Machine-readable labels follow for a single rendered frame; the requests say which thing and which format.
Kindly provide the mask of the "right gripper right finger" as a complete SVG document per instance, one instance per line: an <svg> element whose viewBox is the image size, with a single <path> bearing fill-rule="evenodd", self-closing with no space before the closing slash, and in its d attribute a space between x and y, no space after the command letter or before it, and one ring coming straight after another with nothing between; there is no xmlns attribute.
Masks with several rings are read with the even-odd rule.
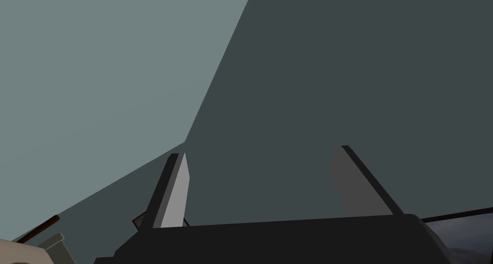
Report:
<svg viewBox="0 0 493 264"><path fill-rule="evenodd" d="M404 214L350 146L334 149L330 171L347 216Z"/></svg>

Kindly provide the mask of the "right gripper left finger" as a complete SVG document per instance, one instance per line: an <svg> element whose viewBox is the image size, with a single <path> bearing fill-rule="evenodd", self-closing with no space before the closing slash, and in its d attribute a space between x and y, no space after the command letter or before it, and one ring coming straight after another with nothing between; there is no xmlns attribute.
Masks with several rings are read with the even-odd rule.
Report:
<svg viewBox="0 0 493 264"><path fill-rule="evenodd" d="M186 155L170 154L139 228L182 227L189 182Z"/></svg>

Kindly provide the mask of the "brown wooden rod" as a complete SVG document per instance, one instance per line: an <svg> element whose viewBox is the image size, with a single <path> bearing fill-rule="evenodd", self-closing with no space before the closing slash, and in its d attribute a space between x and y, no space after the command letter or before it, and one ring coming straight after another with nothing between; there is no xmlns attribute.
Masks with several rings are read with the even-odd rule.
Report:
<svg viewBox="0 0 493 264"><path fill-rule="evenodd" d="M46 220L39 226L35 227L34 229L30 230L27 232L24 236L22 236L20 239L18 239L16 242L24 244L27 241L31 240L32 238L36 237L39 235L41 232L49 228L50 226L54 225L56 222L60 220L60 217L58 215L54 215L50 219Z"/></svg>

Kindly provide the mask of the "dark framed wall picture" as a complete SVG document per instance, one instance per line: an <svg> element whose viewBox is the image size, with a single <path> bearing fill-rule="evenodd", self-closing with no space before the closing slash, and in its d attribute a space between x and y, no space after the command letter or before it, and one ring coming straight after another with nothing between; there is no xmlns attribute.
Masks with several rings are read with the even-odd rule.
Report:
<svg viewBox="0 0 493 264"><path fill-rule="evenodd" d="M493 264L493 207L422 220L459 264Z"/></svg>

